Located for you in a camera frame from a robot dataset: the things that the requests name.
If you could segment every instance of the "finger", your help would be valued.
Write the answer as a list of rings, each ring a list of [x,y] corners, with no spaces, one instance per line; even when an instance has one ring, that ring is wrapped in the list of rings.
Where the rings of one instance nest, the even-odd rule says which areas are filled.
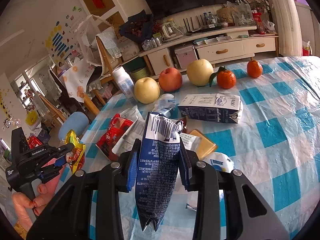
[[[33,211],[34,211],[34,213],[37,215],[37,216],[40,216],[40,214],[42,213],[42,211],[44,210],[44,208],[47,206],[47,204],[46,205],[43,205],[43,206],[41,206],[41,207],[38,207],[38,208],[35,208]]]
[[[23,193],[21,192],[14,192],[12,193],[12,201],[14,204],[26,207],[26,208],[33,208],[33,202]]]
[[[33,208],[33,202],[26,195],[20,192],[12,194],[12,202],[20,225],[22,225],[26,231],[29,231],[32,226],[32,221],[26,211],[26,207]]]
[[[40,194],[38,197],[36,197],[33,200],[33,203],[34,203],[35,207],[40,207],[40,206],[48,204],[51,199],[52,199],[52,195],[49,193]]]
[[[42,183],[38,185],[37,190],[40,194],[47,194],[48,193],[48,189],[47,189],[46,185],[42,184]]]

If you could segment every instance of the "blue chair cushion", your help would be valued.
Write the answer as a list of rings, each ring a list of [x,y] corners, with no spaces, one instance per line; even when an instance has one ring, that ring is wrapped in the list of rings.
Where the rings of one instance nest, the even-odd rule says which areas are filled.
[[[88,124],[89,120],[84,113],[74,112],[61,126],[58,137],[62,141],[70,130],[75,131],[76,135],[79,136],[84,132]]]

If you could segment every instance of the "white bottle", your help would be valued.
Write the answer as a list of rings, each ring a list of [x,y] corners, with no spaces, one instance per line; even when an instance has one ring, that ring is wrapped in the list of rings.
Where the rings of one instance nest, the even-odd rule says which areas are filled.
[[[136,105],[137,100],[134,96],[134,84],[129,74],[121,66],[117,67],[112,72],[112,75],[125,97],[128,98],[131,104]]]

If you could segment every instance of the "cheese package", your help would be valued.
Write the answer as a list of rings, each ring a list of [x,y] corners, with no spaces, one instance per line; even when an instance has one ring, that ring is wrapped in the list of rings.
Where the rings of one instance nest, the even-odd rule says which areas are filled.
[[[180,112],[191,119],[239,123],[243,104],[240,96],[231,94],[186,95],[178,105]]]
[[[194,151],[196,152],[199,160],[203,160],[208,154],[214,152],[218,146],[210,141],[206,136],[203,135],[198,129],[192,130],[189,134],[197,136],[201,138],[200,144],[197,149]]]

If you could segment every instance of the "yellow snack bag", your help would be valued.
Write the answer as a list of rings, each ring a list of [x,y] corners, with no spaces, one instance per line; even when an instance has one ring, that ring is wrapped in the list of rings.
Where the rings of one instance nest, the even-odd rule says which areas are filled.
[[[66,154],[67,163],[69,163],[72,174],[80,170],[84,164],[85,144],[79,143],[75,131],[70,130],[65,139],[65,144],[73,143],[73,150]]]

